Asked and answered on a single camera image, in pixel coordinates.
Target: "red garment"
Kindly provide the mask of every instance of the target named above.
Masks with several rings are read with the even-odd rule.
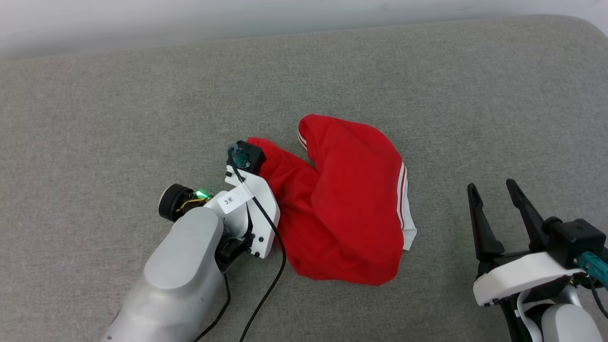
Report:
[[[247,140],[266,155],[260,176],[281,209],[295,271],[370,285],[393,279],[416,233],[399,153],[373,127],[316,114],[300,121],[298,139],[315,167],[270,141]]]

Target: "white label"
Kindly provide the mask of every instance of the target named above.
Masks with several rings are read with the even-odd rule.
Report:
[[[251,190],[249,190],[247,184],[243,183],[219,197],[218,203],[224,213],[228,214],[234,209],[245,204],[245,202],[249,201],[253,197],[254,195],[252,194]]]

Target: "green led light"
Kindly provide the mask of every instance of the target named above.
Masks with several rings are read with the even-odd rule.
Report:
[[[209,195],[205,194],[204,192],[202,192],[200,190],[195,191],[194,194],[198,198],[209,198]]]

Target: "gray cushion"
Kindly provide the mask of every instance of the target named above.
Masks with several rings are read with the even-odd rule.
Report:
[[[466,186],[508,251],[527,247],[509,177],[544,217],[606,231],[606,56],[584,21],[524,16],[1,63],[0,340],[97,341],[171,226],[165,187],[227,189],[226,145],[248,136],[304,157],[297,124],[321,113],[391,139],[418,237],[381,287],[287,267],[247,340],[508,341],[472,294]],[[230,269],[209,341],[238,339],[279,265],[275,250]]]

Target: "white wall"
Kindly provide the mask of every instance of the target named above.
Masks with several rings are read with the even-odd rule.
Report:
[[[527,13],[608,33],[608,0],[2,0],[0,58]]]

